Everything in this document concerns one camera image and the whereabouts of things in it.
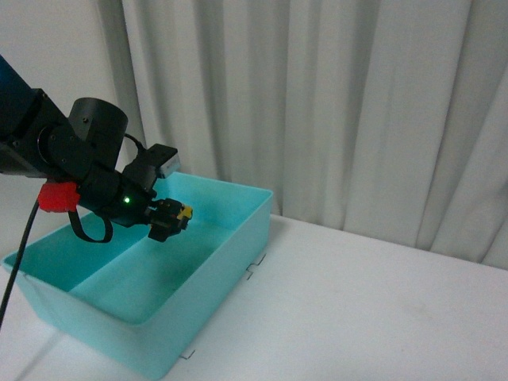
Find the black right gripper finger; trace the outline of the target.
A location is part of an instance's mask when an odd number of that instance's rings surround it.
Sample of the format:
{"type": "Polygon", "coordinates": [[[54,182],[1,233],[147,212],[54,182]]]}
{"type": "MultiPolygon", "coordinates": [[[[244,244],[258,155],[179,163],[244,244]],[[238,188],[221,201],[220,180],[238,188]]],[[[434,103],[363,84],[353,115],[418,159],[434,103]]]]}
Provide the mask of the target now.
{"type": "Polygon", "coordinates": [[[151,224],[148,237],[154,241],[165,242],[169,237],[180,234],[187,228],[188,218],[184,217],[182,220],[171,220],[169,224],[154,223],[151,224]]]}

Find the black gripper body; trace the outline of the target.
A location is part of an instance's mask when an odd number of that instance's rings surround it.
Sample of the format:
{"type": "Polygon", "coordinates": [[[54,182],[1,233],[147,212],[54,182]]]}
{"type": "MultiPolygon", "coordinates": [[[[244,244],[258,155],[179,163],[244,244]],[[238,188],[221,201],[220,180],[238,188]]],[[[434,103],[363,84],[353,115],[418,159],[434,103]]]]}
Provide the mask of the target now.
{"type": "Polygon", "coordinates": [[[77,191],[79,205],[99,217],[124,227],[149,224],[149,207],[156,192],[116,170],[93,166],[77,191]]]}

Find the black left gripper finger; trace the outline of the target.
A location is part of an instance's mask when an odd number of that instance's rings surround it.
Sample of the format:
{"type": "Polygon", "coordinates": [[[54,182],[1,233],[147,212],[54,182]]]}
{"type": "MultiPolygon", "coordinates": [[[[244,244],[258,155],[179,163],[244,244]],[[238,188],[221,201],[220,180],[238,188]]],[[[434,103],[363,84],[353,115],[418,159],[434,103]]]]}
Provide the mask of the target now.
{"type": "Polygon", "coordinates": [[[155,201],[155,208],[156,211],[162,214],[178,217],[185,209],[185,206],[172,198],[164,198],[155,201]]]}

